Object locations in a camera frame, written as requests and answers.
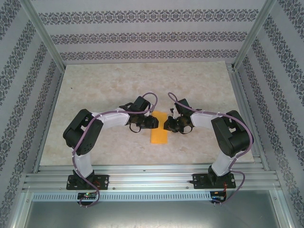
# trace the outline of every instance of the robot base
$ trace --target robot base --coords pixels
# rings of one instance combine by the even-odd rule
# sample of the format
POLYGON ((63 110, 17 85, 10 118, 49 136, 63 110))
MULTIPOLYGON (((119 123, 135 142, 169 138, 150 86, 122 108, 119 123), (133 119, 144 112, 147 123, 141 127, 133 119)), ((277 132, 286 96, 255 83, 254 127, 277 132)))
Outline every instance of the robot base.
MULTIPOLYGON (((99 190, 108 190, 109 175, 95 175, 94 171, 86 178, 93 183, 99 190)), ((94 190, 73 170, 73 175, 69 175, 66 184, 66 190, 94 190)))
POLYGON ((227 173, 222 177, 217 177, 215 182, 211 182, 210 175, 208 173, 195 173, 192 175, 193 180, 190 181, 193 184, 194 189, 222 189, 226 184, 227 189, 235 189, 236 183, 234 175, 227 173))

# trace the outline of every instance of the wallpaper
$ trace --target wallpaper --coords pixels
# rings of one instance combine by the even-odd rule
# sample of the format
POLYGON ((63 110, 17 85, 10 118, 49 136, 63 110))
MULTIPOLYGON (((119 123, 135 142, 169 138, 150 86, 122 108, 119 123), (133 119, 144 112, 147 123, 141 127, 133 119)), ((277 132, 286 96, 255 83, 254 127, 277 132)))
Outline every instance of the wallpaper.
POLYGON ((267 162, 277 170, 295 227, 304 227, 304 2, 278 0, 240 78, 267 162))
POLYGON ((66 64, 232 63, 264 0, 33 0, 66 64))
POLYGON ((0 2, 0 227, 33 171, 61 73, 17 0, 0 2))

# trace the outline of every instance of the beige tile floor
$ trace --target beige tile floor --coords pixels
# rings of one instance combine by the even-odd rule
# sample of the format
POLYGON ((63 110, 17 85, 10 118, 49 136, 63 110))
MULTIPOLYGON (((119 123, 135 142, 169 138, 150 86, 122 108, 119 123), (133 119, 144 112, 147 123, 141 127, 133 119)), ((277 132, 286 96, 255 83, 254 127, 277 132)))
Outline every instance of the beige tile floor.
MULTIPOLYGON (((156 110, 170 113, 169 91, 193 108, 238 110, 224 62, 130 63, 68 65, 60 88, 40 165, 71 165, 71 149, 62 133, 79 110, 104 112, 153 91, 156 110)), ((128 126, 101 132, 91 151, 92 164, 212 163, 219 153, 213 130, 194 128, 190 134, 168 133, 168 144, 150 144, 150 130, 132 133, 128 126)), ((252 153, 240 162, 253 162, 252 153)))

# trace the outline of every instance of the patterned wallpaper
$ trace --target patterned wallpaper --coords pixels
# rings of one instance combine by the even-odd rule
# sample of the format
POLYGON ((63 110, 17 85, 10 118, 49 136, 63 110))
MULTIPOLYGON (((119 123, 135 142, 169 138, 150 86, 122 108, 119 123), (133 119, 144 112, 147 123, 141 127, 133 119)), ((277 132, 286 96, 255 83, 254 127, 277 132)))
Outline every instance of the patterned wallpaper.
POLYGON ((251 45, 240 78, 295 227, 304 227, 304 1, 278 0, 251 45))
POLYGON ((17 0, 1 1, 0 227, 33 171, 61 73, 17 0))
POLYGON ((66 64, 232 63, 264 0, 33 0, 66 64))

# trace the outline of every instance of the yellow block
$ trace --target yellow block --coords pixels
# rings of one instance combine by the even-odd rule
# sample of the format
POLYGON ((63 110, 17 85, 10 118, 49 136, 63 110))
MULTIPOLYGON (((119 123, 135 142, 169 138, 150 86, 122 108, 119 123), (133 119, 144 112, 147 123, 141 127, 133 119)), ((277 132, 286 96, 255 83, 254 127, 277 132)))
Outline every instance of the yellow block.
POLYGON ((152 116, 158 119, 158 128, 151 129, 151 143, 167 144, 168 131, 163 129, 163 124, 168 119, 167 114, 158 111, 153 111, 152 116))

